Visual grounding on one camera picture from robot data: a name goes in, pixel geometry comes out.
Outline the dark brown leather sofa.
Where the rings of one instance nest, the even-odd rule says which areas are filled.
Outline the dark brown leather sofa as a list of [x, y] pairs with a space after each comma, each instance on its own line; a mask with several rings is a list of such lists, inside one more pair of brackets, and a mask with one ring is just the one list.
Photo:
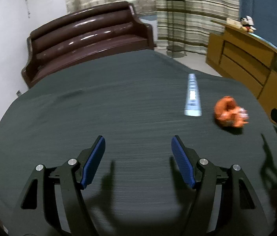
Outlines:
[[27, 38], [22, 69], [28, 88], [48, 75], [105, 56], [154, 50], [152, 25], [143, 23], [132, 3], [96, 5], [52, 20]]

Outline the light blue toothpaste tube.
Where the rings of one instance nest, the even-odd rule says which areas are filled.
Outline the light blue toothpaste tube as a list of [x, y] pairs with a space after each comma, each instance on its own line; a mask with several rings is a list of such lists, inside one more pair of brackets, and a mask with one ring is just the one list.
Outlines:
[[202, 115], [199, 88], [195, 74], [188, 74], [188, 88], [184, 114], [191, 117]]

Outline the dark grey table cloth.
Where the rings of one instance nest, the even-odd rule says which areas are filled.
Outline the dark grey table cloth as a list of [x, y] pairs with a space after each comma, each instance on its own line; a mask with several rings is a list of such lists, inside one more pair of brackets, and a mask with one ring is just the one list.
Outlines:
[[[55, 167], [102, 135], [106, 150], [82, 192], [101, 235], [182, 234], [193, 191], [174, 162], [178, 135], [212, 163], [239, 164], [268, 223], [277, 207], [277, 134], [240, 82], [196, 71], [202, 115], [184, 114], [188, 74], [152, 50], [107, 56], [49, 75], [17, 98], [0, 121], [0, 219], [6, 227], [38, 164]], [[231, 96], [249, 116], [243, 128], [220, 126], [214, 107]]]

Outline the wooden TV cabinet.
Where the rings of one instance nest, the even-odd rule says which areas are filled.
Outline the wooden TV cabinet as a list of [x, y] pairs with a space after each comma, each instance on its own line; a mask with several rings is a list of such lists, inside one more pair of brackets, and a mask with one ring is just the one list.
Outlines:
[[277, 109], [277, 47], [226, 23], [209, 36], [206, 62], [221, 76], [243, 83], [267, 114]]

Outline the striped beige curtain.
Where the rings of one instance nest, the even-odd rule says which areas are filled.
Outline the striped beige curtain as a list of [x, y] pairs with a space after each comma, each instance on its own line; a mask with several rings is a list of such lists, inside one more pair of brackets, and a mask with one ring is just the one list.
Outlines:
[[[211, 33], [220, 34], [226, 18], [237, 19], [239, 0], [186, 0], [186, 51], [206, 54]], [[166, 1], [156, 0], [157, 46], [167, 46]]]

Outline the beige tissue box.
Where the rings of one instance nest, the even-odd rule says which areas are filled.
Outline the beige tissue box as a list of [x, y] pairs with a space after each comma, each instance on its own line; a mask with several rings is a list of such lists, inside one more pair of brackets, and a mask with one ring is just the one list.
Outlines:
[[226, 23], [228, 25], [231, 25], [232, 27], [235, 27], [235, 28], [241, 28], [242, 27], [241, 22], [239, 22], [237, 20], [234, 20], [234, 19], [231, 19], [231, 18], [226, 18]]

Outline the small orange crumpled bag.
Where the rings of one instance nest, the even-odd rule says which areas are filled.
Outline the small orange crumpled bag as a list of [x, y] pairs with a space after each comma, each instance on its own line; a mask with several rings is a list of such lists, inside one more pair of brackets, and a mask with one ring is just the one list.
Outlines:
[[220, 126], [243, 128], [248, 124], [247, 111], [237, 105], [231, 96], [224, 96], [219, 99], [214, 107], [214, 118]]

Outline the Mickey Mouse plush toy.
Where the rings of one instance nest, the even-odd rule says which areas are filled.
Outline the Mickey Mouse plush toy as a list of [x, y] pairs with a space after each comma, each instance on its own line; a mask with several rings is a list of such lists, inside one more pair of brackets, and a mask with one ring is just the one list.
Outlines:
[[240, 18], [241, 29], [245, 32], [253, 33], [256, 28], [254, 28], [254, 22], [250, 16], [245, 16]]

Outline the black metal plant stand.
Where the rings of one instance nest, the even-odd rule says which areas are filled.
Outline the black metal plant stand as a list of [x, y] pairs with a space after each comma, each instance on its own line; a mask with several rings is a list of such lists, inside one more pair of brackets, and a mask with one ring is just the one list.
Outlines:
[[165, 0], [167, 16], [166, 53], [171, 58], [182, 58], [187, 55], [187, 15], [186, 0]]

